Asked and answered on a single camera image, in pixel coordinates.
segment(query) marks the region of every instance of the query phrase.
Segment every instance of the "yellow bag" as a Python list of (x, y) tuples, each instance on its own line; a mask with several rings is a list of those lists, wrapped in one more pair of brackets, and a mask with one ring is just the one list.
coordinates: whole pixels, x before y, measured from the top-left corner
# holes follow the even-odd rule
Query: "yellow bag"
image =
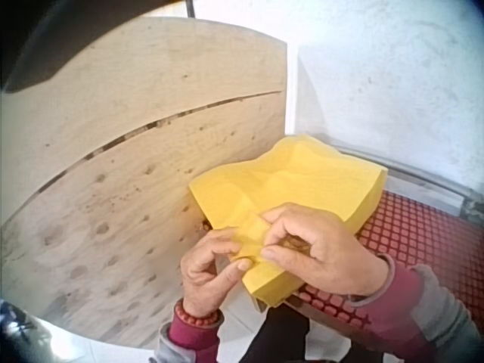
[(254, 297), (277, 306), (303, 282), (260, 258), (269, 225), (257, 215), (292, 202), (330, 210), (355, 233), (376, 209), (385, 180), (382, 166), (300, 135), (283, 138), (255, 160), (216, 167), (190, 189), (215, 229), (239, 227), (235, 239), (243, 247), (235, 258), (255, 262), (243, 283)]

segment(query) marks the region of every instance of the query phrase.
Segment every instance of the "bracelet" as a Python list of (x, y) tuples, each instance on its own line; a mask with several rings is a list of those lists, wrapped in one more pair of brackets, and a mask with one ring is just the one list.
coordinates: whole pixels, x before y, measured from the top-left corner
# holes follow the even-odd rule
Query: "bracelet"
[(194, 327), (207, 327), (215, 324), (219, 319), (218, 310), (202, 318), (195, 318), (194, 316), (191, 316), (183, 309), (183, 299), (179, 300), (175, 304), (175, 314), (181, 321)]

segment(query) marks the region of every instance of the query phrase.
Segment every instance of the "person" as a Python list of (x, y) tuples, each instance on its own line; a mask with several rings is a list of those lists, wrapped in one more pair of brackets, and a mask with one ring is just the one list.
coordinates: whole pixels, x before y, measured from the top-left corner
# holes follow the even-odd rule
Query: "person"
[[(479, 359), (482, 339), (470, 313), (439, 286), (428, 266), (407, 269), (389, 255), (374, 255), (327, 211), (285, 204), (262, 217), (271, 223), (262, 256), (320, 290), (350, 296), (351, 304), (368, 314), (371, 333), (383, 342), (385, 351), (405, 361)], [(231, 239), (233, 233), (210, 231), (181, 259), (185, 295), (175, 305), (171, 324), (160, 329), (152, 362), (216, 361), (217, 332), (223, 322), (219, 307), (252, 264), (240, 259), (216, 273), (216, 256), (240, 249)], [(309, 256), (279, 245), (288, 235), (306, 241)], [(303, 361), (308, 331), (307, 319), (291, 308), (269, 309), (241, 362)], [(367, 355), (361, 353), (365, 349), (354, 342), (353, 346), (352, 361), (365, 361)]]

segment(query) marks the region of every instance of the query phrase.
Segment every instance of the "plywood panel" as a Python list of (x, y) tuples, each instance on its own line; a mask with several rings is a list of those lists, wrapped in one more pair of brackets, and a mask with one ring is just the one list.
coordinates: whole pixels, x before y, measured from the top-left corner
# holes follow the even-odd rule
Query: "plywood panel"
[(188, 182), (284, 135), (285, 94), (200, 110), (70, 169), (3, 228), (3, 297), (74, 333), (146, 346), (203, 221)]
[(47, 82), (2, 95), (2, 223), (62, 170), (133, 129), (285, 89), (285, 49), (238, 26), (142, 17)]

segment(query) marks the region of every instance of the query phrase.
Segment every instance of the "sleeve cuff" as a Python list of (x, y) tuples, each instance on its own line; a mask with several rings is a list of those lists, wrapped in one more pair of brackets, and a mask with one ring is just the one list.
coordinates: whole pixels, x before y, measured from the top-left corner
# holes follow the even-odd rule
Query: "sleeve cuff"
[(168, 337), (174, 344), (185, 349), (205, 349), (219, 343), (217, 333), (223, 321), (223, 314), (220, 312), (220, 319), (215, 324), (197, 327), (185, 323), (174, 314)]
[(396, 263), (391, 256), (381, 254), (379, 257), (389, 266), (385, 284), (373, 295), (351, 302), (351, 305), (366, 312), (372, 320), (394, 320), (408, 314), (418, 304), (424, 283), (417, 272)]

